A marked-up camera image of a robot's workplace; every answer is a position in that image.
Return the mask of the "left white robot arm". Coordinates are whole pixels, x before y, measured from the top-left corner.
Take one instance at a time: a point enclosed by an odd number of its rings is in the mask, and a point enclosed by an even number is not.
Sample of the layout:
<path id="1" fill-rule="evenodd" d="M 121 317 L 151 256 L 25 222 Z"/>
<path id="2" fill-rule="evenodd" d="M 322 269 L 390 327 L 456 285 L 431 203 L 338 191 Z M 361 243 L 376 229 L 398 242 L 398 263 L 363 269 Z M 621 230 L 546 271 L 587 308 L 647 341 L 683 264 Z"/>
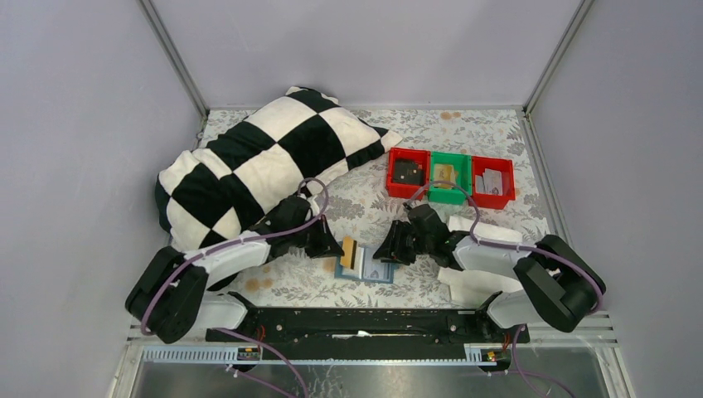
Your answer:
<path id="1" fill-rule="evenodd" d="M 292 195 L 234 240 L 190 252 L 161 248 L 125 300 L 126 311 L 164 343 L 192 329 L 225 328 L 236 340 L 254 336 L 257 319 L 230 294 L 217 294 L 238 273 L 302 248 L 312 258 L 341 257 L 322 211 Z"/>

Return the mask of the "blue card holder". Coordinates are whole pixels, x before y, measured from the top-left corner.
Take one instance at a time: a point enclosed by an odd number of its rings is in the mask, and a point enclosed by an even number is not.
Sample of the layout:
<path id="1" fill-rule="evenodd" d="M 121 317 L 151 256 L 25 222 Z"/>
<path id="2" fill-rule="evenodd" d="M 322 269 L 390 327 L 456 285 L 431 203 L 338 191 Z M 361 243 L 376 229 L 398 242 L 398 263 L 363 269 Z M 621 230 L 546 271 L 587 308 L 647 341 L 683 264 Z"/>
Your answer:
<path id="1" fill-rule="evenodd" d="M 393 284 L 395 271 L 400 266 L 374 259 L 373 254 L 377 249 L 377 246 L 365 247 L 358 245 L 356 253 L 353 255 L 353 267 L 344 267 L 340 259 L 337 259 L 334 277 L 368 283 Z"/>

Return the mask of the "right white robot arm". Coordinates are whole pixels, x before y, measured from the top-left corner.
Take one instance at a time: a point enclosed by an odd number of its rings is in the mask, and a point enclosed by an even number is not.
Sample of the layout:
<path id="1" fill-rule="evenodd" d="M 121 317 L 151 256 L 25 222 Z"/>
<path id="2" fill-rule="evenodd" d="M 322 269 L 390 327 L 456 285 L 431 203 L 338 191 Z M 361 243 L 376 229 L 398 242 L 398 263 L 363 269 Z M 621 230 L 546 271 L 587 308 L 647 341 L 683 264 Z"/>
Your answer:
<path id="1" fill-rule="evenodd" d="M 599 310 L 604 281 L 559 236 L 545 235 L 528 245 L 489 239 L 469 229 L 451 230 L 429 205 L 408 206 L 407 221 L 393 221 L 373 255 L 385 263 L 411 265 L 428 255 L 439 266 L 458 272 L 481 271 L 518 281 L 516 292 L 494 293 L 475 320 L 479 337 L 495 342 L 508 328 L 543 321 L 572 332 Z"/>

